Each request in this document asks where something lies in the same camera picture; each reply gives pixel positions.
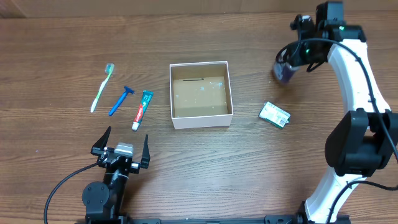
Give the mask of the Dettol soap bar pack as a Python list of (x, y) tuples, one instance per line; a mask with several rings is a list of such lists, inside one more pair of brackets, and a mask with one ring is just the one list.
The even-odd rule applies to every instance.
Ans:
[(269, 101), (264, 104), (259, 117), (279, 129), (283, 129), (286, 124), (290, 123), (290, 114)]

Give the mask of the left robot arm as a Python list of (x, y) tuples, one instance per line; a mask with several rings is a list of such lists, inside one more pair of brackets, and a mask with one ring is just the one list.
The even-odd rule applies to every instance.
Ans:
[(91, 154), (98, 158), (98, 166), (106, 171), (101, 182), (92, 182), (83, 190), (86, 223), (132, 223), (128, 215), (121, 213), (124, 190), (130, 174), (149, 167), (148, 138), (144, 140), (141, 161), (134, 162), (132, 144), (120, 142), (115, 148), (107, 146), (110, 133), (111, 127), (108, 127), (91, 148)]

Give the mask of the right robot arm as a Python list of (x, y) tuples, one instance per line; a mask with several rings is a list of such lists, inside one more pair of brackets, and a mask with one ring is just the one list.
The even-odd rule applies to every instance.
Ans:
[(344, 20), (342, 2), (327, 1), (314, 19), (297, 16), (290, 25), (298, 41), (283, 60), (309, 72), (331, 65), (340, 86), (344, 117), (325, 143), (327, 172), (297, 214), (298, 223), (343, 223), (338, 211), (352, 191), (397, 155), (397, 114), (382, 97), (368, 60), (360, 26)]

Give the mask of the Colgate toothpaste tube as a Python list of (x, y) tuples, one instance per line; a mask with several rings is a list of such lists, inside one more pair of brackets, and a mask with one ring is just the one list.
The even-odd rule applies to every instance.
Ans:
[(142, 119), (144, 117), (146, 109), (147, 109), (153, 95), (154, 95), (154, 93), (152, 91), (149, 91), (149, 90), (143, 91), (141, 103), (139, 105), (139, 109), (137, 111), (137, 114), (136, 114), (133, 124), (132, 124), (133, 131), (137, 131), (139, 126), (141, 125)]

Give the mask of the dark blue pump bottle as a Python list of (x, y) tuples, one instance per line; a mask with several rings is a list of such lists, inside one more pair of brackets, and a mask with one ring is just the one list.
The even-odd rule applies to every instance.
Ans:
[(274, 78), (281, 84), (288, 84), (289, 80), (293, 77), (294, 73), (300, 69), (300, 67), (293, 67), (289, 63), (279, 63), (284, 58), (286, 50), (284, 50), (278, 57), (277, 61), (273, 64), (272, 73)]

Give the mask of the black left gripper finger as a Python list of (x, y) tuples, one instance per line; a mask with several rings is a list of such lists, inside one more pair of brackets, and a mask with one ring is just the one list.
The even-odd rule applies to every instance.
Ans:
[(107, 145), (109, 135), (111, 133), (111, 127), (109, 126), (105, 133), (94, 143), (93, 149), (104, 149)]
[(148, 146), (148, 135), (146, 134), (144, 140), (144, 147), (142, 151), (142, 157), (141, 157), (141, 168), (147, 169), (149, 167), (149, 163), (150, 163), (150, 152)]

